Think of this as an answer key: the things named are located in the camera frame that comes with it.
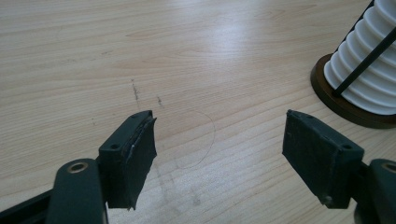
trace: white ribbed cylinder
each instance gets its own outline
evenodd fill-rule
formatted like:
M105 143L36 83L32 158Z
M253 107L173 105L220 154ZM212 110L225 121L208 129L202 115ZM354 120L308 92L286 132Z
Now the white ribbed cylinder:
M396 27L396 0L375 0L324 67L336 89ZM353 105L378 115L396 114L396 41L343 93Z

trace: screw hole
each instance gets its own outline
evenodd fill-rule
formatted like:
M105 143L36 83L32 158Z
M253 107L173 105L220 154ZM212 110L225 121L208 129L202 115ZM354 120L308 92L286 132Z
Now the screw hole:
M117 149L119 147L120 147L119 144L113 144L113 145L110 146L111 149Z
M343 148L345 148L345 149L352 149L352 146L350 146L350 145L343 145Z
M386 163L382 164L382 167L384 167L386 170L396 174L396 164L386 162Z
M87 167L88 167L87 162L83 162L83 161L76 162L67 168L67 172L69 172L70 174L76 174L76 173L79 173L79 172L87 169Z

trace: wood grain surface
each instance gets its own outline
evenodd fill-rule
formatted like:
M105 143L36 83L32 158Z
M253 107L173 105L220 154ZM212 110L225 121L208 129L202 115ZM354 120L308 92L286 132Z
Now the wood grain surface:
M131 114L153 110L158 157L136 211L110 223L353 223L281 155L288 109L396 160L396 130L334 114L309 74L362 0L0 2L0 210L95 158Z

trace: black plastic part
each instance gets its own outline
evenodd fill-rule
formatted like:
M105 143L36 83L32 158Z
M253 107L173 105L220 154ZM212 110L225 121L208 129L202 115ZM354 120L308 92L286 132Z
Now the black plastic part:
M320 120L289 110L282 153L322 204L348 207L348 179L361 167L361 147Z
M359 171L349 178L349 193L358 203L354 213L356 224L380 223L372 195L368 189L368 172L369 167L362 162Z
M157 156L151 111L132 115L99 148L99 169L109 208L135 209Z
M50 204L51 190L0 213L0 223L44 223Z
M95 160L70 161L58 170L46 223L107 223Z
M380 223L396 223L396 162L373 160L367 177L368 189Z

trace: brown base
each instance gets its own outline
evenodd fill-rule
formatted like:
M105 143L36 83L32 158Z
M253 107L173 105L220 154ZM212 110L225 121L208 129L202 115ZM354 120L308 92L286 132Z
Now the brown base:
M375 129L396 128L396 115L373 114L356 107L343 97L332 95L334 89L327 82L323 72L324 65L331 57L331 54L323 56L312 69L311 84L319 99L342 118L361 126Z

